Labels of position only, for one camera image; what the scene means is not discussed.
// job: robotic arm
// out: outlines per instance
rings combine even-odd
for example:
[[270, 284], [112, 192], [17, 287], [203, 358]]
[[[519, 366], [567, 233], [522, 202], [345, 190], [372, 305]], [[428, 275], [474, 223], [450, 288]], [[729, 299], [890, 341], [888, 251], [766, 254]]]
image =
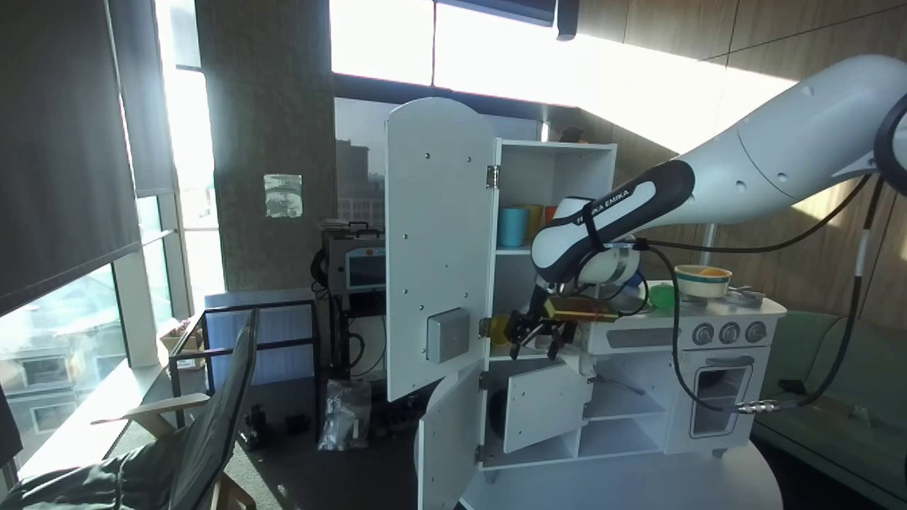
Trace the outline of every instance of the robotic arm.
[[[616, 192], [563, 199], [555, 222], [533, 239], [538, 278], [567, 284], [601, 264], [613, 240], [644, 226], [749, 222], [873, 171], [907, 192], [898, 163], [905, 111], [902, 60], [841, 60]], [[613, 284], [631, 278], [628, 267], [608, 264]]]

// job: black chair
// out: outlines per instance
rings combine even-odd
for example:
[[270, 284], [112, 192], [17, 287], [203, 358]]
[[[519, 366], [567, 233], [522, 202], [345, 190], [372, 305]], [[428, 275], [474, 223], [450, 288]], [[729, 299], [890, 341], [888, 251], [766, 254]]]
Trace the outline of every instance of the black chair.
[[0, 510], [13, 508], [137, 508], [137, 510], [197, 510], [197, 508], [256, 508], [227, 474], [239, 437], [239, 411], [256, 367], [256, 312], [239, 331], [233, 366], [223, 386], [188, 428], [161, 428], [161, 411], [178, 411], [202, 399], [142, 406], [122, 420], [149, 424], [155, 441], [137, 452], [90, 467], [70, 467], [17, 485]]

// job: white panel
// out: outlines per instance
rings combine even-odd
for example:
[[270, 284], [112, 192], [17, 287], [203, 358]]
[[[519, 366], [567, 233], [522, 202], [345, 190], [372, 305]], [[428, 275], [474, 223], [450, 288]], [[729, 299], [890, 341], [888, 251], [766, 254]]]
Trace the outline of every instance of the white panel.
[[567, 366], [511, 377], [505, 452], [580, 428], [590, 382]]
[[[497, 239], [494, 155], [487, 122], [458, 103], [416, 100], [387, 117], [387, 399], [481, 358]], [[428, 362], [424, 324], [450, 309], [470, 315], [468, 350]]]
[[419, 510], [450, 510], [475, 477], [481, 362], [445, 377], [416, 437]]

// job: white robotic arm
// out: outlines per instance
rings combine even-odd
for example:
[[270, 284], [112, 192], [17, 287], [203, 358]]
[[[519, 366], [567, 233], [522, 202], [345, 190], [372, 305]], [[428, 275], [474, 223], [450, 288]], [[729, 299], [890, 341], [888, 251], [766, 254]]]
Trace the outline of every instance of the white robotic arm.
[[533, 239], [533, 264], [557, 287], [641, 226], [749, 222], [869, 171], [907, 192], [907, 172], [896, 163], [905, 111], [902, 60], [841, 60], [616, 192], [563, 199], [555, 222]]

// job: wall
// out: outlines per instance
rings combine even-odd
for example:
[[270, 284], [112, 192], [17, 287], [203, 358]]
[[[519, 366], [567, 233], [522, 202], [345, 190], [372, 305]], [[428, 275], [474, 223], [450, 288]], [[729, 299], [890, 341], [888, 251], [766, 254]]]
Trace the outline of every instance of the wall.
[[[227, 291], [308, 284], [335, 214], [326, 0], [197, 0]], [[302, 214], [267, 219], [264, 172], [302, 178]]]
[[[905, 0], [580, 0], [580, 33], [613, 39], [645, 52], [692, 57], [701, 63], [800, 80], [849, 54], [890, 54], [907, 57], [907, 3]], [[723, 103], [703, 104], [701, 117], [719, 117]], [[644, 137], [606, 118], [584, 117], [567, 118], [580, 124], [594, 141], [617, 141], [617, 180], [652, 166], [675, 151], [652, 144]], [[848, 183], [810, 199], [810, 210], [825, 214], [838, 203]], [[849, 271], [859, 226], [869, 192], [864, 190], [830, 230], [797, 244], [786, 251], [729, 257], [716, 264], [730, 267], [736, 284], [752, 284], [788, 305], [845, 312], [849, 298]], [[862, 318], [907, 325], [898, 315], [905, 288], [905, 199], [883, 190], [879, 210], [879, 230], [866, 264], [866, 294]], [[770, 244], [790, 239], [814, 223], [814, 214], [800, 210], [769, 222], [719, 226], [716, 244]], [[678, 226], [658, 230], [655, 239], [701, 240], [703, 230]]]

